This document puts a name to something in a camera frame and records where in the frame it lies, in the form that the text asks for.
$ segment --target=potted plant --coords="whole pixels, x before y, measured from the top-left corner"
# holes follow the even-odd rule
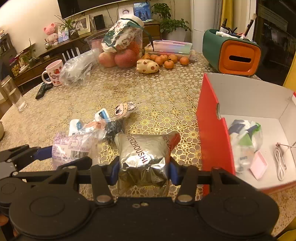
[[[30,46],[25,49],[22,53],[20,53],[20,57],[23,59],[23,61],[28,64],[30,67],[33,67],[36,64],[36,58],[33,57],[33,52],[36,50],[33,49],[33,45],[31,44],[31,40],[29,39]]]
[[[62,21],[61,24],[61,31],[63,32],[66,28],[69,30],[69,38],[75,39],[79,37],[79,33],[77,29],[75,29],[76,22],[79,21],[80,17],[77,20],[74,20],[74,15],[71,15],[71,18],[68,20],[63,19],[61,16],[55,15],[60,21]]]
[[[160,32],[165,33],[167,40],[183,42],[186,31],[191,29],[186,25],[188,21],[171,19],[170,8],[166,3],[156,3],[152,6],[152,14],[158,14],[162,19],[160,22]]]

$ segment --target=silver foil package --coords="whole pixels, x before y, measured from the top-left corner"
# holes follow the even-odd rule
[[[134,185],[152,185],[160,188],[160,195],[166,195],[169,187],[170,154],[179,141],[180,134],[177,131],[165,135],[118,133],[115,143],[120,158],[119,194]]]

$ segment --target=ceramic pig figurine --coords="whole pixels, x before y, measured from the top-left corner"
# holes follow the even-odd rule
[[[137,61],[137,71],[144,74],[155,73],[159,70],[159,65],[150,59],[139,59]]]

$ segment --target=floral cloth bag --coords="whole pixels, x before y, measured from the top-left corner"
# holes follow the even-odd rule
[[[153,47],[151,35],[143,28],[143,21],[133,14],[125,14],[120,18],[112,28],[105,34],[102,42],[104,52],[117,52],[126,49],[135,36],[142,29],[149,37]]]

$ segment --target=gold lace tablecloth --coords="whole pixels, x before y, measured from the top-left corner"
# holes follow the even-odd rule
[[[134,101],[138,110],[127,124],[132,134],[162,134],[177,130],[181,141],[172,151],[179,164],[202,167],[196,107],[205,72],[214,72],[202,54],[188,66],[179,63],[172,70],[161,67],[159,73],[142,74],[136,69],[118,70],[106,73],[96,68],[86,86],[53,87],[40,100],[35,96],[40,88],[36,86],[25,94],[28,107],[19,113],[11,107],[3,116],[5,134],[0,141],[0,150],[29,144],[31,147],[52,145],[53,137],[59,131],[68,133],[69,122],[81,119],[87,123],[94,114],[106,108],[113,115],[117,104]],[[107,143],[99,145],[100,161],[109,163],[118,155]],[[51,159],[35,161],[25,171],[51,170]],[[80,192],[92,198],[90,185],[81,185]],[[170,186],[169,195],[174,197],[178,187]],[[153,196],[153,188],[133,188],[128,196]],[[201,198],[202,187],[197,189]],[[296,216],[296,190],[290,188],[271,195],[280,208],[280,217],[273,235],[282,231]]]

